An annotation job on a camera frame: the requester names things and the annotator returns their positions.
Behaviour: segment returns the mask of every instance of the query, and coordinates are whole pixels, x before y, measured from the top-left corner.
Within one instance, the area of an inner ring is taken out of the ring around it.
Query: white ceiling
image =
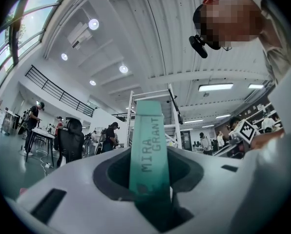
[[[203,0],[84,0],[54,40],[49,58],[74,74],[92,90],[92,97],[106,105],[116,103],[123,112],[130,91],[135,94],[166,89],[172,84],[185,120],[203,122],[181,128],[217,124],[216,116],[230,114],[252,92],[250,83],[269,80],[258,40],[243,46],[214,51],[207,48],[202,59],[188,38],[195,35],[192,16]],[[100,26],[80,49],[71,47],[67,36],[81,22],[96,18]],[[61,59],[67,53],[68,61]],[[121,65],[127,74],[119,71]],[[89,81],[96,82],[90,87]],[[202,84],[234,84],[231,90],[199,92]]]

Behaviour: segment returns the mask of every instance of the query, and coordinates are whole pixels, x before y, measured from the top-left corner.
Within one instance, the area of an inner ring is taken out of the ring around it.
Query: gray floor
[[[34,155],[29,157],[26,163],[21,151],[24,142],[22,136],[6,136],[0,132],[0,190],[4,196],[12,199],[19,196],[21,188],[29,188],[45,176],[40,158],[46,155],[42,150],[47,152],[47,144],[42,147],[38,145],[38,151],[34,144],[32,148]],[[54,153],[53,157],[56,166],[59,154]],[[50,151],[42,160],[52,164]],[[46,174],[49,174],[54,168],[45,170]]]

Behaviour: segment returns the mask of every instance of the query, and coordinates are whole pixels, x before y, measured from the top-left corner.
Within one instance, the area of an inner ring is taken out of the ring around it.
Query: desk
[[[48,154],[49,154],[49,143],[50,143],[50,150],[51,150],[51,159],[52,159],[52,166],[54,167],[54,162],[53,162],[53,153],[52,153],[52,140],[54,139],[54,136],[49,134],[48,132],[38,129],[38,128],[34,128],[33,133],[30,137],[29,140],[29,144],[28,144],[28,150],[26,150],[26,162],[27,162],[27,158],[28,158],[28,153],[30,152],[32,146],[33,146],[33,142],[34,142],[34,138],[36,136],[40,136],[42,138],[46,138],[48,139]]]

